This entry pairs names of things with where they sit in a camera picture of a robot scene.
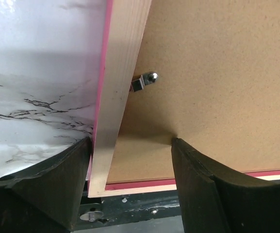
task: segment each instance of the gray surface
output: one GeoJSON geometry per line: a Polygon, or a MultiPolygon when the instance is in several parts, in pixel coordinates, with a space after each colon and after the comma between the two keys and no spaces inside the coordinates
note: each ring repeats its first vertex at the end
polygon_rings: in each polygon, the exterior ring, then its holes
{"type": "Polygon", "coordinates": [[[154,219],[74,233],[184,233],[181,216],[154,219]]]}

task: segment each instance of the white marble surface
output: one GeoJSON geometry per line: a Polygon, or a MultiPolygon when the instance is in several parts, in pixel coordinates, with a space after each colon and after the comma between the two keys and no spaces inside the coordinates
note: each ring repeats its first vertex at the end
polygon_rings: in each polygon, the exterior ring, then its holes
{"type": "Polygon", "coordinates": [[[0,0],[0,177],[91,135],[106,0],[0,0]]]}

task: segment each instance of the wooden frame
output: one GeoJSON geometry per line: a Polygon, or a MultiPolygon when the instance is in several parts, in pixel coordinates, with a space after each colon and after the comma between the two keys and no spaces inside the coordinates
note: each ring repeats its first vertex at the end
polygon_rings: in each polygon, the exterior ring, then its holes
{"type": "MultiPolygon", "coordinates": [[[[151,0],[108,0],[103,41],[105,64],[100,68],[99,92],[102,91],[99,93],[98,122],[95,124],[90,198],[176,189],[174,179],[107,185],[150,4],[151,0]]],[[[280,179],[280,170],[248,174],[265,180],[280,179]]]]}

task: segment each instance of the metal clip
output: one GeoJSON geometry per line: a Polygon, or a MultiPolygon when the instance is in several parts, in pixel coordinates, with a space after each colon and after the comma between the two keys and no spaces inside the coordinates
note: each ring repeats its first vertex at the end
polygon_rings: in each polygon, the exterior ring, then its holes
{"type": "Polygon", "coordinates": [[[144,86],[153,84],[157,81],[158,74],[156,72],[148,72],[142,74],[139,79],[131,82],[130,91],[136,92],[144,89],[144,86]]]}

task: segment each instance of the pink edge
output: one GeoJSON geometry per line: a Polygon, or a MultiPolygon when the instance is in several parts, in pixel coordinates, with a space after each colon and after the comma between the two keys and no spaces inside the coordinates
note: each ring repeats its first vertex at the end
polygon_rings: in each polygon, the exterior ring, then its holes
{"type": "MultiPolygon", "coordinates": [[[[280,175],[280,170],[247,172],[246,174],[253,177],[275,176],[275,175],[280,175]]],[[[105,190],[144,188],[144,187],[152,187],[152,186],[171,185],[171,184],[175,184],[174,179],[157,180],[157,181],[140,181],[140,182],[129,182],[129,183],[109,183],[106,184],[105,190]]]]}
{"type": "MultiPolygon", "coordinates": [[[[101,93],[102,93],[102,87],[103,87],[103,82],[104,82],[105,59],[106,59],[107,45],[109,42],[112,8],[113,8],[113,0],[107,0],[106,12],[105,12],[105,23],[104,23],[104,30],[103,30],[102,49],[101,49],[101,59],[100,59],[100,71],[99,71],[96,112],[95,112],[95,123],[94,123],[93,134],[92,134],[93,147],[95,146],[95,143],[96,143],[98,116],[99,116],[99,111],[100,111],[101,93]]],[[[91,168],[92,168],[92,155],[90,157],[88,172],[87,172],[87,176],[86,176],[86,179],[88,181],[90,180],[90,176],[91,176],[91,168]]]]}

